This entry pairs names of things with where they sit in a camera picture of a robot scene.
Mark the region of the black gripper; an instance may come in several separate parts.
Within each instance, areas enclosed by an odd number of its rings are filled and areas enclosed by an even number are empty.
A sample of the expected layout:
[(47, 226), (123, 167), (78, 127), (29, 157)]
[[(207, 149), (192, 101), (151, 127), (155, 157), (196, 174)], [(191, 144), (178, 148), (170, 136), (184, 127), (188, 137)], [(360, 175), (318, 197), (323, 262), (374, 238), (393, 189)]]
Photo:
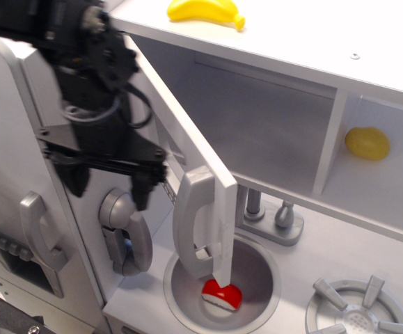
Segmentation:
[(164, 150), (139, 134), (153, 117), (149, 101), (141, 99), (145, 117), (139, 122), (132, 119), (129, 96), (121, 95), (99, 115), (66, 104), (68, 124), (38, 130), (37, 139), (47, 146), (46, 158), (72, 195), (84, 195), (90, 169), (104, 170), (130, 176), (136, 209), (147, 209), (150, 193), (166, 179), (166, 168)]

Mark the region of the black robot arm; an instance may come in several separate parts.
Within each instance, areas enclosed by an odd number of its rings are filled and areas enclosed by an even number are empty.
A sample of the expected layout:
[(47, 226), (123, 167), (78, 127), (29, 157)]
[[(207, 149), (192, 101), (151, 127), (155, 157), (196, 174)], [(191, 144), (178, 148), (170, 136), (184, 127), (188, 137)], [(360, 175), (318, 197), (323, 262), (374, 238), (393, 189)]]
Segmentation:
[(135, 51), (115, 29), (102, 1), (0, 1), (0, 38), (26, 42), (54, 71), (66, 125), (37, 137), (45, 157), (75, 196), (82, 196), (92, 169), (128, 175), (132, 199), (143, 211), (164, 181), (165, 152), (139, 134), (152, 119), (137, 120), (130, 97), (148, 98), (131, 84)]

